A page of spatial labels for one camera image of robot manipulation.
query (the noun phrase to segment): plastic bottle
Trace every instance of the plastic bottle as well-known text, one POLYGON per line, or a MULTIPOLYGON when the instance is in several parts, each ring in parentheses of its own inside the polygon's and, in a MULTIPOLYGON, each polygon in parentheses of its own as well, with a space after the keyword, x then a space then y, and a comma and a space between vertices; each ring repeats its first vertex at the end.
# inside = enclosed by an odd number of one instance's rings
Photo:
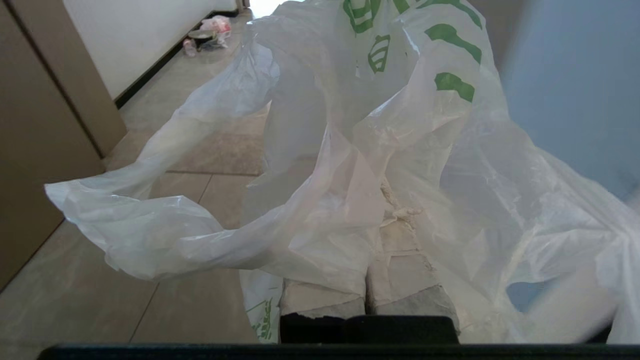
POLYGON ((184 39, 184 41, 182 42, 182 48, 184 49, 184 53, 187 54, 187 56, 189 56, 190 58, 195 57, 198 52, 196 50, 195 44, 193 43, 193 40, 188 38, 184 39))

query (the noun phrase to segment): black baseboard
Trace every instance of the black baseboard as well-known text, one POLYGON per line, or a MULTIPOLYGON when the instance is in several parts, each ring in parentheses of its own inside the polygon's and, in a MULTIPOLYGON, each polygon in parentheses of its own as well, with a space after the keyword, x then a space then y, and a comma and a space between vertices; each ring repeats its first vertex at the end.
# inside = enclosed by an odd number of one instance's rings
MULTIPOLYGON (((205 16, 204 19, 210 19, 215 15, 222 15, 226 17, 236 17, 239 14, 240 14, 240 10, 238 9, 236 9, 233 12, 212 11, 207 16, 205 16)), ((196 26, 193 26, 191 30, 197 30, 199 28, 200 28, 200 23, 198 23, 196 26)), ((115 102, 116 107, 118 109, 124 106, 124 104, 126 104, 127 101, 129 101, 129 99, 131 99, 133 95, 136 94, 136 92, 138 92, 143 86, 145 86, 145 84, 149 80, 151 80, 151 78, 154 77, 154 75, 157 74, 157 72, 160 71, 160 69, 163 68, 163 66, 165 66, 166 63, 169 62, 169 60, 171 60, 171 58, 173 58, 177 53, 180 52, 180 50, 182 50, 182 41, 186 37, 187 35, 185 34, 180 39, 180 41, 178 41, 171 49, 169 49, 169 51, 167 51, 164 55, 162 55, 162 57, 158 59, 158 61, 156 61, 156 63, 153 64, 153 66, 151 66, 147 71, 145 71, 144 74, 142 74, 136 81, 134 81, 133 84, 129 85, 129 87, 126 90, 124 90, 122 94, 116 97, 116 99, 113 102, 115 102)))

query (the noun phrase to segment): plastic bag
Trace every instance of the plastic bag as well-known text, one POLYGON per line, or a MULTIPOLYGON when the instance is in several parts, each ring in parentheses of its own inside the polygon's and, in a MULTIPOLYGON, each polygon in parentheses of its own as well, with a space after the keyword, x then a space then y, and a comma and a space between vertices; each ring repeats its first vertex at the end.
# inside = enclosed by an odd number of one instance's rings
POLYGON ((215 31, 217 44, 227 48, 225 39, 231 36, 231 22, 228 17, 216 15, 211 19, 204 19, 200 30, 215 31))
POLYGON ((386 176, 405 206, 424 209, 418 238, 452 290, 463 341, 531 341, 536 319, 506 288, 595 261, 618 301, 609 342, 639 343, 638 216, 510 121, 484 26, 460 0, 285 3, 247 24, 235 61, 135 163, 47 194, 135 277, 260 268, 363 296, 386 176), (269 101, 244 226, 222 229, 185 197, 146 199, 201 139, 269 101))

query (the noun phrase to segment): beige door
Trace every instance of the beige door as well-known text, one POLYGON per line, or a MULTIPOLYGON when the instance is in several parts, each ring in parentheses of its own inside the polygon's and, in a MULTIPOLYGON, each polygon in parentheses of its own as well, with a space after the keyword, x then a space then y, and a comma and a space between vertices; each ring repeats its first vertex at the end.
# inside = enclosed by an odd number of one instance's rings
POLYGON ((67 102, 0 2, 0 288, 62 221, 43 184, 103 170, 67 102))

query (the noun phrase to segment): tile floor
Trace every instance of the tile floor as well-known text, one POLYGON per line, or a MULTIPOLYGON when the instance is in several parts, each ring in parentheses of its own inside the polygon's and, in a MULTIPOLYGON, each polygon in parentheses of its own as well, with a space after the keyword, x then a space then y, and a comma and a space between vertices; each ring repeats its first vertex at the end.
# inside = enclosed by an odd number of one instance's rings
MULTIPOLYGON (((104 160, 109 170, 133 162, 187 96, 225 68, 251 18, 232 19, 228 49, 177 54, 120 110, 129 133, 104 160)), ((156 181, 151 196, 185 195, 225 228, 238 227, 245 185, 260 174, 267 112, 205 139, 156 181)), ((0 294, 0 319, 0 359, 34 359, 56 343, 257 342, 235 270, 141 281, 105 264, 104 253, 68 222, 0 294)))

